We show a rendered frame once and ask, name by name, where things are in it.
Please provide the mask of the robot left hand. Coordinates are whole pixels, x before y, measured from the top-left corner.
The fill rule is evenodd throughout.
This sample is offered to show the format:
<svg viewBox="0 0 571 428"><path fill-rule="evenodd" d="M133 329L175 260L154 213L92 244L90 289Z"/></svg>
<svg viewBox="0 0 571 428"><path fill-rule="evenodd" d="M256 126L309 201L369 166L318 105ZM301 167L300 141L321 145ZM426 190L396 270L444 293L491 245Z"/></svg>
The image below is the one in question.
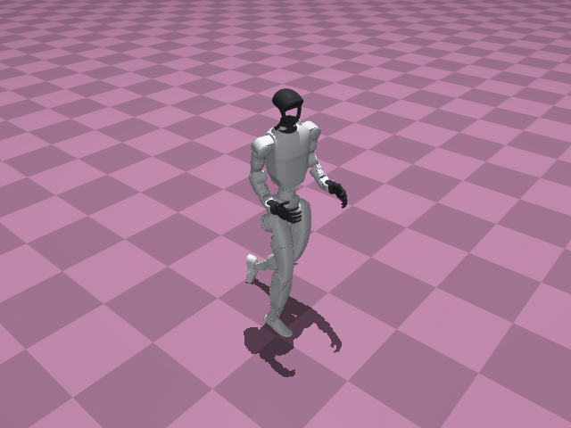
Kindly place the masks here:
<svg viewBox="0 0 571 428"><path fill-rule="evenodd" d="M347 194L345 190L341 187L341 184L337 184L332 180L327 180L325 184L328 185L329 193L335 194L341 200L341 202L343 202L342 208L344 208L347 205Z"/></svg>

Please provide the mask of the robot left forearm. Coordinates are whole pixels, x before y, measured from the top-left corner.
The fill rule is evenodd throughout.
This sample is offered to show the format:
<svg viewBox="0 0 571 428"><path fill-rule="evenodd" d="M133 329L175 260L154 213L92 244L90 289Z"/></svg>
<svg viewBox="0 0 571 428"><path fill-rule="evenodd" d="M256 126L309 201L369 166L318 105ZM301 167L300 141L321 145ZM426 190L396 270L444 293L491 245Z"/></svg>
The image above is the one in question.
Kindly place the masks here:
<svg viewBox="0 0 571 428"><path fill-rule="evenodd" d="M317 156L316 156L317 157ZM318 160L318 158L317 158ZM325 184L325 182L327 180L330 180L326 173L323 171L323 168L321 167L319 160L318 160L318 164L312 166L311 170L310 170L310 174L315 178L316 182L318 183L319 187L321 189L324 189L325 192L329 193L328 191L328 185ZM334 181L334 180L332 180ZM335 182L335 181L334 181Z"/></svg>

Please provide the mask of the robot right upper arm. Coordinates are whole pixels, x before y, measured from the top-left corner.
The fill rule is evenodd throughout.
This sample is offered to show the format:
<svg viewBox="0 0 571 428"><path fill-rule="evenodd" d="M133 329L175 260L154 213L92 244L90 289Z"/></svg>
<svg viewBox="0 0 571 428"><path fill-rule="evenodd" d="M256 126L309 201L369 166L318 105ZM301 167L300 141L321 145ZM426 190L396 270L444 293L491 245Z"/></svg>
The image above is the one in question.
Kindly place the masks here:
<svg viewBox="0 0 571 428"><path fill-rule="evenodd" d="M262 170L266 157L270 155L274 145L274 140L270 135L260 136L253 140L251 149L251 171L257 184L266 182L266 172Z"/></svg>

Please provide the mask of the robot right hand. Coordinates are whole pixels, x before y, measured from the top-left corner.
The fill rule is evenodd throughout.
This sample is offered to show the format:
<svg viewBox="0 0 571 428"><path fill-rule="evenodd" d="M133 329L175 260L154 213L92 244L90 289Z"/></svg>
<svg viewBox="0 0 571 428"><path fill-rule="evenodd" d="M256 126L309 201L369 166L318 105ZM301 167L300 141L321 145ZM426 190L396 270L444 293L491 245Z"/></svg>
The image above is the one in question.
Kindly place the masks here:
<svg viewBox="0 0 571 428"><path fill-rule="evenodd" d="M290 223L300 222L300 221L302 220L302 219L300 218L302 215L299 215L299 214L301 214L302 212L301 212L301 211L298 211L298 212L291 213L292 211L298 210L298 209L299 209L299 206L297 206L297 207L295 207L295 208L292 208L292 209L288 209L288 208L286 208L286 207L284 206L284 205L286 205L286 204L288 204L288 203L289 203L289 201L282 202L282 203L280 203L280 204L279 204L278 202L274 201L274 200L269 200L269 201L267 201L267 204L270 206L270 212L271 212L273 215L278 215L280 218L282 218L283 220L286 220L286 221L288 221L288 222L290 222ZM293 216L296 216L296 215L299 215L299 216L293 217ZM296 220L296 219L297 219L297 220Z"/></svg>

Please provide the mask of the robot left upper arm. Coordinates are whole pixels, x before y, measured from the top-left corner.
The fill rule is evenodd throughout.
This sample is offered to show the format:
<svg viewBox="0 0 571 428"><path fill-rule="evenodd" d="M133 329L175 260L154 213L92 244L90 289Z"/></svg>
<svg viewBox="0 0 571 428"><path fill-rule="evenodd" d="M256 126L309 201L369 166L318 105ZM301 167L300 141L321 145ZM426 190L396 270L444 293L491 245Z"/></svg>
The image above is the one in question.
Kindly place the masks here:
<svg viewBox="0 0 571 428"><path fill-rule="evenodd" d="M317 147L317 142L318 142L318 138L319 135L321 133L320 128L314 124L311 121L306 121L303 122L303 124L309 129L310 131L310 155L309 155L309 164L308 164L308 168L318 164L318 160L316 155L314 154L314 151L316 150Z"/></svg>

